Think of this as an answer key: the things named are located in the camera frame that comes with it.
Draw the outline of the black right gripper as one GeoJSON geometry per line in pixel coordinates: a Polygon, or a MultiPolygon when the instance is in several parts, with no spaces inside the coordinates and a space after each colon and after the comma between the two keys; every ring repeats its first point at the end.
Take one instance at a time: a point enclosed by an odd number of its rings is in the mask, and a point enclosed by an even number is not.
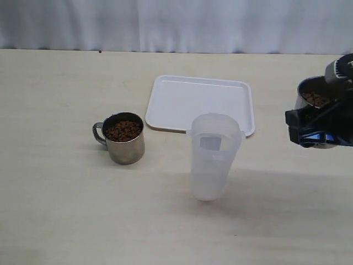
{"type": "Polygon", "coordinates": [[[306,105],[285,112],[290,141],[304,148],[352,146],[352,83],[321,79],[317,94],[317,108],[306,105]]]}

